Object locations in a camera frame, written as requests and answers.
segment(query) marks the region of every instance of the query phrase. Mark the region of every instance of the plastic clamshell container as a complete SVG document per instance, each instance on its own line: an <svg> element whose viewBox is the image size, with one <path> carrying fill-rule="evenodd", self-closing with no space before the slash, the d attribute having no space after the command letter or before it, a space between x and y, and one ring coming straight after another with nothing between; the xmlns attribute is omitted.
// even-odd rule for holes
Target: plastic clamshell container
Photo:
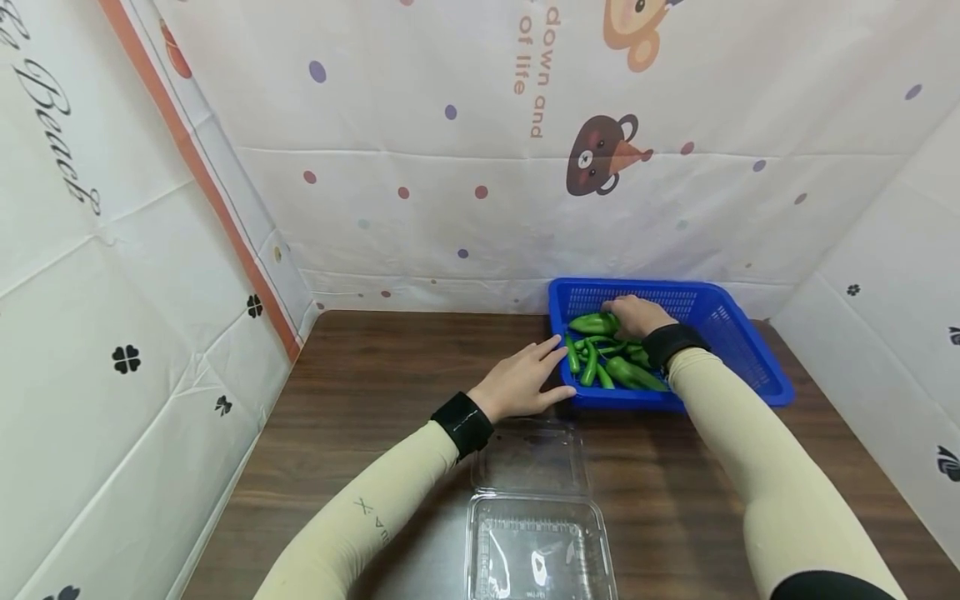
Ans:
<svg viewBox="0 0 960 600"><path fill-rule="evenodd" d="M567 324L581 315L600 311L605 300L634 294L661 305L671 317L700 332L711 350L770 406L786 406L793 385L773 352L733 297L718 285L702 281L560 278L550 282L550 327L554 333L577 340ZM672 392L586 388L561 364L565 385L577 389L573 403L584 408L645 409L682 412L684 404Z"/></svg>
<svg viewBox="0 0 960 600"><path fill-rule="evenodd" d="M571 428L505 421L471 478L469 599L616 600L607 530Z"/></svg>

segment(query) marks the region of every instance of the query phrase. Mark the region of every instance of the clear plastic container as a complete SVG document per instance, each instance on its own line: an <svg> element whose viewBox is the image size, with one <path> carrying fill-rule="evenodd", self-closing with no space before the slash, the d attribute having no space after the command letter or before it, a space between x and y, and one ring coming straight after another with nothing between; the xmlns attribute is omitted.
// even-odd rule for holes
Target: clear plastic container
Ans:
<svg viewBox="0 0 960 600"><path fill-rule="evenodd" d="M501 425L473 464L467 524L471 600L616 600L600 509L576 433Z"/></svg>

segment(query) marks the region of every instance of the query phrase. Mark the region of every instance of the beige arm sleeve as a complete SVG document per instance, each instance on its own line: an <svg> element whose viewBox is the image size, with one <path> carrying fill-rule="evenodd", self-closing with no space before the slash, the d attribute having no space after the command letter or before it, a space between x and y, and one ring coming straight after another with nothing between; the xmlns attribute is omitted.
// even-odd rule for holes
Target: beige arm sleeve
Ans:
<svg viewBox="0 0 960 600"><path fill-rule="evenodd" d="M391 448L283 550L254 600L343 600L373 556L410 520L457 462L457 446L430 421Z"/></svg>
<svg viewBox="0 0 960 600"><path fill-rule="evenodd" d="M750 386L699 348L678 352L668 367L670 386L746 506L743 532L761 598L795 573L821 569L905 600L843 497Z"/></svg>

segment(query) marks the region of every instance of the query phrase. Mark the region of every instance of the cartoon character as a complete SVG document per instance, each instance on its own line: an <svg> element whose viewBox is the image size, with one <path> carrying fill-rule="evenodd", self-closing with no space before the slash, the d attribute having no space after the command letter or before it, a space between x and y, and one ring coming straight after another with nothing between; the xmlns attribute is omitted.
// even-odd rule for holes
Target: cartoon character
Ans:
<svg viewBox="0 0 960 600"><path fill-rule="evenodd" d="M590 117L577 133L566 164L566 191L574 196L596 192L611 193L620 182L620 171L638 160L646 162L653 150L641 151L630 144L636 135L637 120L632 114L619 121L604 115Z"/></svg>
<svg viewBox="0 0 960 600"><path fill-rule="evenodd" d="M167 56L170 57L170 64L173 65L174 70L177 71L177 74L184 79L190 79L193 77L193 72L190 70L190 65L186 63L183 53L180 51L180 48L174 41L174 37L170 33L170 30L167 29L167 24L163 21L163 19L160 19L160 32L163 34L163 41L165 41L167 44Z"/></svg>
<svg viewBox="0 0 960 600"><path fill-rule="evenodd" d="M639 73L654 63L660 51L657 27L670 7L682 0L607 0L603 38L613 50L627 50L627 66Z"/></svg>

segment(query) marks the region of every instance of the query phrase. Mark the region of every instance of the hand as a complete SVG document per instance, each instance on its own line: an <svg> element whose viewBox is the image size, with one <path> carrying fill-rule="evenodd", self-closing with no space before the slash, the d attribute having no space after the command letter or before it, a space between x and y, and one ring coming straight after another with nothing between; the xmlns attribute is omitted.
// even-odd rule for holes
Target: hand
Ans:
<svg viewBox="0 0 960 600"><path fill-rule="evenodd" d="M621 340L642 340L655 329L677 322L659 304L633 295L607 300L601 310L613 313L620 321L616 337Z"/></svg>
<svg viewBox="0 0 960 600"><path fill-rule="evenodd" d="M566 346L553 349L560 341L561 337L555 335L546 342L531 344L504 358L467 396L493 424L507 417L542 413L553 404L574 396L577 391L570 386L540 392L540 386L566 357Z"/></svg>

